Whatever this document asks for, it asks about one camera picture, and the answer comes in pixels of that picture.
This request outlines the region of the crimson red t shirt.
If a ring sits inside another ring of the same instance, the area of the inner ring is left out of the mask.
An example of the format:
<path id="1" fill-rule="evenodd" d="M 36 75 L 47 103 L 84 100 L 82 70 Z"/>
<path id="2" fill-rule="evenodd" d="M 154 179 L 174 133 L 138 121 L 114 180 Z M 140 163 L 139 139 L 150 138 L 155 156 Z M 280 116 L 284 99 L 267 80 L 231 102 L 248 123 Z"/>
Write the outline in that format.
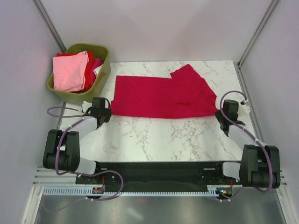
<path id="1" fill-rule="evenodd" d="M 117 76 L 113 115 L 184 119 L 213 116 L 216 94 L 206 80 L 187 64 L 170 78 Z"/>

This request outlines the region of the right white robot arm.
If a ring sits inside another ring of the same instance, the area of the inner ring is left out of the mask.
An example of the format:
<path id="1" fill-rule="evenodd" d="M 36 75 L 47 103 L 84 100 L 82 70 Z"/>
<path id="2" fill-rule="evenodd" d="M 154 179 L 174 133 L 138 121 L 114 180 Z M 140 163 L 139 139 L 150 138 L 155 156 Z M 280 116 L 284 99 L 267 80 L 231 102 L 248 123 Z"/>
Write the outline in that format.
<path id="1" fill-rule="evenodd" d="M 233 178 L 244 187 L 271 185 L 277 189 L 281 183 L 279 149 L 245 132 L 245 124 L 238 119 L 240 106 L 235 100 L 224 100 L 222 109 L 215 112 L 221 130 L 242 150 L 242 158 L 237 162 L 223 162 L 222 167 L 214 171 L 214 178 L 221 184 Z"/>

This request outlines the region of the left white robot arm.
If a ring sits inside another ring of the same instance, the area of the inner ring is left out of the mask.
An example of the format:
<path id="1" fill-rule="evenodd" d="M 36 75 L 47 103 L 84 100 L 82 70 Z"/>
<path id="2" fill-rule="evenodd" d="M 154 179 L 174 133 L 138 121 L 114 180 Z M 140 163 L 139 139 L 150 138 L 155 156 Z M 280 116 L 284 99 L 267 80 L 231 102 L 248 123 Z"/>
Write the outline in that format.
<path id="1" fill-rule="evenodd" d="M 80 155 L 80 141 L 91 132 L 109 122 L 112 110 L 106 98 L 94 97 L 90 106 L 82 104 L 78 121 L 64 130 L 48 132 L 43 155 L 43 167 L 56 171 L 57 175 L 73 173 L 86 175 L 91 183 L 99 183 L 103 173 L 96 168 L 96 162 Z"/>

